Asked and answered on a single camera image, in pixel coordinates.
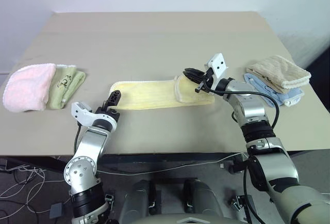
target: cloth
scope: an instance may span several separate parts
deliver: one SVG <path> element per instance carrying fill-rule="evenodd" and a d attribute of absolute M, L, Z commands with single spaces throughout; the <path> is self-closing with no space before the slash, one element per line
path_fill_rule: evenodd
<path fill-rule="evenodd" d="M 285 58 L 274 55 L 246 68 L 248 73 L 257 75 L 266 85 L 279 93 L 307 85 L 311 77 L 306 70 Z"/>
<path fill-rule="evenodd" d="M 4 107 L 11 112 L 44 110 L 56 71 L 52 63 L 23 67 L 14 72 L 4 91 Z"/>
<path fill-rule="evenodd" d="M 85 73 L 75 65 L 57 65 L 49 90 L 49 109 L 62 109 L 85 80 Z"/>
<path fill-rule="evenodd" d="M 123 81 L 110 88 L 111 94 L 120 90 L 121 98 L 114 109 L 140 110 L 155 108 L 204 105 L 214 102 L 214 96 L 206 92 L 196 93 L 197 84 L 185 76 L 170 81 Z"/>
<path fill-rule="evenodd" d="M 302 89 L 300 88 L 293 88 L 289 90 L 288 93 L 278 93 L 274 91 L 272 88 L 267 86 L 262 80 L 260 80 L 256 75 L 253 75 L 251 73 L 244 74 L 244 79 L 247 83 L 250 83 L 252 86 L 254 86 L 257 91 L 261 93 L 265 93 L 269 96 L 271 96 L 275 101 L 278 103 L 278 105 L 285 105 L 285 106 L 292 106 L 297 104 L 301 97 L 305 95 Z M 261 96 L 266 103 L 271 106 L 275 107 L 273 102 L 270 101 L 268 98 L 265 98 Z"/>

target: table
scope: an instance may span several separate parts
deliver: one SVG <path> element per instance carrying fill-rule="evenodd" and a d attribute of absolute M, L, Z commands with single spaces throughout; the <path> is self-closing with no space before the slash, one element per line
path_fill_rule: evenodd
<path fill-rule="evenodd" d="M 93 110 L 117 81 L 173 79 L 184 68 L 204 69 L 221 52 L 227 76 L 243 80 L 245 67 L 278 54 L 291 59 L 255 12 L 56 13 L 13 71 L 36 63 L 75 64 L 86 81 L 61 110 L 10 113 L 0 106 L 0 155 L 72 155 L 77 125 L 71 103 Z M 293 107 L 280 107 L 276 135 L 288 151 L 328 149 L 330 115 L 310 85 Z M 272 122 L 274 109 L 267 107 Z M 229 153 L 245 151 L 231 106 L 121 111 L 107 154 Z"/>

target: stack of towels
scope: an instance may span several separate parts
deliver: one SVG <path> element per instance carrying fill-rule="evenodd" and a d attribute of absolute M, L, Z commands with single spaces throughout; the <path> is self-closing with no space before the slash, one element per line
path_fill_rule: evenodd
<path fill-rule="evenodd" d="M 11 112 L 62 109 L 84 82 L 75 65 L 53 63 L 23 67 L 14 72 L 4 91 L 4 107 Z"/>
<path fill-rule="evenodd" d="M 307 85 L 310 73 L 285 58 L 274 55 L 246 68 L 244 79 L 259 92 L 273 97 L 278 105 L 297 104 L 304 92 L 299 87 Z M 262 97 L 269 106 L 274 104 Z"/>

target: black cable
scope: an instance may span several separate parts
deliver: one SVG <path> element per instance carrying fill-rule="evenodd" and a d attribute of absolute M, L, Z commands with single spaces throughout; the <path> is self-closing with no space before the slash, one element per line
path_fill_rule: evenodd
<path fill-rule="evenodd" d="M 78 130 L 77 130 L 76 138 L 74 139 L 74 147 L 73 147 L 74 153 L 76 153 L 76 151 L 77 151 L 77 142 L 78 142 L 80 130 L 81 130 L 81 124 L 78 123 Z"/>
<path fill-rule="evenodd" d="M 260 224 L 266 224 L 259 216 L 258 214 L 254 211 L 254 209 L 252 208 L 250 201 L 248 199 L 248 194 L 246 192 L 246 171 L 248 169 L 248 166 L 246 165 L 246 168 L 244 169 L 244 175 L 243 175 L 243 190 L 244 190 L 244 198 L 245 198 L 245 202 L 248 205 L 251 213 L 254 215 L 254 217 L 257 218 L 257 220 L 260 222 Z"/>
<path fill-rule="evenodd" d="M 203 84 L 206 90 L 213 92 L 215 94 L 252 94 L 252 95 L 259 95 L 259 96 L 263 96 L 265 98 L 268 98 L 269 100 L 271 100 L 273 102 L 273 104 L 275 105 L 275 109 L 276 109 L 276 114 L 275 114 L 275 118 L 274 118 L 274 122 L 272 124 L 272 128 L 275 128 L 276 124 L 277 124 L 277 120 L 279 117 L 279 106 L 276 102 L 275 99 L 273 99 L 271 96 L 261 93 L 261 92 L 256 92 L 256 91 L 216 91 L 216 90 L 211 90 L 207 85 L 206 85 L 206 79 L 203 79 Z"/>
<path fill-rule="evenodd" d="M 36 209 L 34 207 L 32 207 L 30 204 L 27 204 L 26 202 L 16 202 L 16 201 L 12 201 L 12 200 L 0 200 L 0 202 L 11 202 L 11 203 L 15 203 L 15 204 L 20 204 L 20 205 L 24 205 L 24 206 L 29 206 L 35 213 L 36 218 L 37 218 L 37 224 L 39 224 L 39 215 L 36 212 Z"/>
<path fill-rule="evenodd" d="M 8 213 L 7 213 L 6 211 L 4 211 L 4 210 L 0 210 L 0 211 L 4 212 L 5 215 L 8 216 Z"/>
<path fill-rule="evenodd" d="M 235 113 L 234 113 L 234 112 L 232 113 L 232 119 L 233 119 L 235 122 L 237 122 L 237 120 L 236 120 L 236 118 L 235 118 Z"/>

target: yellow towel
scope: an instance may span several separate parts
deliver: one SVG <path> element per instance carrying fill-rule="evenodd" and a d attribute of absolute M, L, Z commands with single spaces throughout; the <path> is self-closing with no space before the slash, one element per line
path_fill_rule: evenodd
<path fill-rule="evenodd" d="M 211 104 L 214 96 L 196 93 L 197 84 L 185 76 L 171 81 L 122 81 L 114 83 L 110 93 L 120 90 L 121 98 L 114 109 L 156 109 Z"/>

